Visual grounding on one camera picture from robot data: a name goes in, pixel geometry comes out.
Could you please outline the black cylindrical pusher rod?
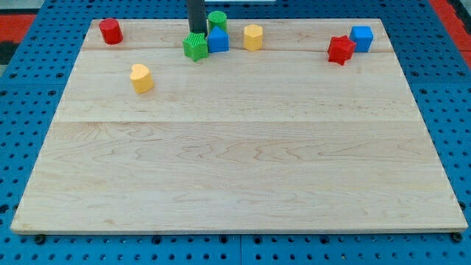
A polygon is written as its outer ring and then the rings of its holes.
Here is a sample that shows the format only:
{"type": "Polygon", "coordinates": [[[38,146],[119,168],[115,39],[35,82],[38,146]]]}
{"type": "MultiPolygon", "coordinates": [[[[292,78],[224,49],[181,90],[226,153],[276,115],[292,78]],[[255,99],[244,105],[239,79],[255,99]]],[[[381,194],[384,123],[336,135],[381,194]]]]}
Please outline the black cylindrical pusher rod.
{"type": "Polygon", "coordinates": [[[188,25],[193,33],[208,34],[206,9],[204,0],[186,0],[188,25]]]}

